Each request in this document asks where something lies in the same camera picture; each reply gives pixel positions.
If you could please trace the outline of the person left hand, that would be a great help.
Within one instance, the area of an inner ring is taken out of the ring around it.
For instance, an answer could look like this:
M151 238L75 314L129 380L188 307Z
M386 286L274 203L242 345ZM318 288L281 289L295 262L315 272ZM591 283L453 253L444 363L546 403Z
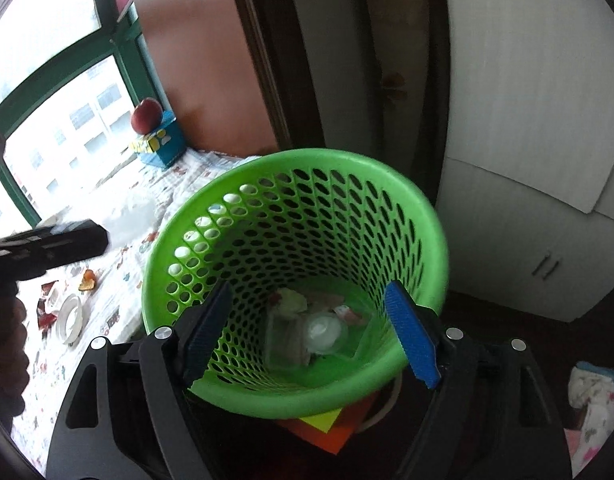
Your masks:
M25 318L25 306L17 297L0 298L0 422L7 432L24 411L22 393L29 384Z

